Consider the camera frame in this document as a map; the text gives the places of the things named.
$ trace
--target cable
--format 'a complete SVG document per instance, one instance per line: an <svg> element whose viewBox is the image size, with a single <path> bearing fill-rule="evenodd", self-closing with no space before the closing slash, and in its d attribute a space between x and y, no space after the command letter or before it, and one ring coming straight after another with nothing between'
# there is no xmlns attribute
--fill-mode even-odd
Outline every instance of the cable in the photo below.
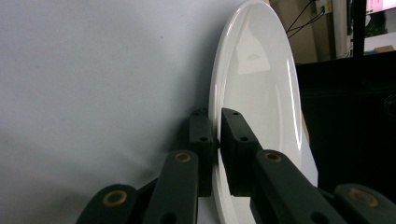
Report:
<svg viewBox="0 0 396 224"><path fill-rule="evenodd" d="M291 24L291 26L294 25L294 23L297 22L297 20L301 17L301 15L303 14L303 12L309 7L309 5L311 5L313 2L315 2L316 0L311 0L308 4L306 4L306 6L304 7L304 9L300 12L300 15L298 15L298 17L294 20L294 22Z"/></svg>
<svg viewBox="0 0 396 224"><path fill-rule="evenodd" d="M351 57L353 57L353 45L349 46L349 51L346 55L346 58L351 58Z"/></svg>
<svg viewBox="0 0 396 224"><path fill-rule="evenodd" d="M293 29L287 31L286 33L290 32L290 31L293 31L293 30L297 30L297 29L302 28L302 27L305 27L306 25L309 25L309 24L313 23L314 21L317 21L318 19L320 19L321 16L323 16L323 14L324 14L324 10L322 10L318 15L316 15L314 18L312 18L306 24L294 27Z"/></svg>
<svg viewBox="0 0 396 224"><path fill-rule="evenodd" d="M296 32L294 32L294 34L288 36L288 38L291 38L292 36L296 35L296 34L297 34L299 31L301 31L305 26L311 24L311 23L314 22L314 21L317 21L317 20L320 19L324 14L325 14L325 11L324 11L324 8L323 8L322 11L321 11L318 15L316 15L314 18L312 18L312 19L311 19L310 21L308 21L306 24L304 24L304 25L302 25L302 26L299 26L299 27L295 27L295 28L293 28L293 29L291 29L291 30L288 30L286 33L298 29L298 31L296 31Z"/></svg>

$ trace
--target mounting hole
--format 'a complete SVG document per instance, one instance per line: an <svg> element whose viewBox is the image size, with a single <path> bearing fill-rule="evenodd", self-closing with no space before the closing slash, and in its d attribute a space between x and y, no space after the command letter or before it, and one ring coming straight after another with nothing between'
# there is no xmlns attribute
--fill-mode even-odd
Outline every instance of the mounting hole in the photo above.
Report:
<svg viewBox="0 0 396 224"><path fill-rule="evenodd" d="M175 160L180 162L188 162L191 160L191 156L188 153L181 152L176 154Z"/></svg>
<svg viewBox="0 0 396 224"><path fill-rule="evenodd" d="M103 198L103 205L114 207L123 204L126 201L127 193L123 190L113 190Z"/></svg>
<svg viewBox="0 0 396 224"><path fill-rule="evenodd" d="M311 220L318 224L328 224L329 219L319 212L314 212L311 215Z"/></svg>
<svg viewBox="0 0 396 224"><path fill-rule="evenodd" d="M276 155L273 152L267 152L264 154L264 156L265 156L265 158L267 158L270 161L281 161L282 160L282 158L280 156Z"/></svg>
<svg viewBox="0 0 396 224"><path fill-rule="evenodd" d="M176 215L174 213L166 213L161 218L161 224L175 224L176 220Z"/></svg>

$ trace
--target ceramic plate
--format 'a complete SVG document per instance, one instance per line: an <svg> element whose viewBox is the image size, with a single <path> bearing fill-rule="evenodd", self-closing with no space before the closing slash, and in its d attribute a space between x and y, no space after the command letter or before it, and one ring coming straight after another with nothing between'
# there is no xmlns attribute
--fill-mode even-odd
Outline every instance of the ceramic plate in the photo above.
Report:
<svg viewBox="0 0 396 224"><path fill-rule="evenodd" d="M278 16L263 1L240 5L219 42L209 118L220 141L223 107L242 113L263 148L285 153L306 176L317 175L309 147L302 148L300 93L290 43ZM222 223L255 223L249 198L230 196L220 154L213 183Z"/></svg>

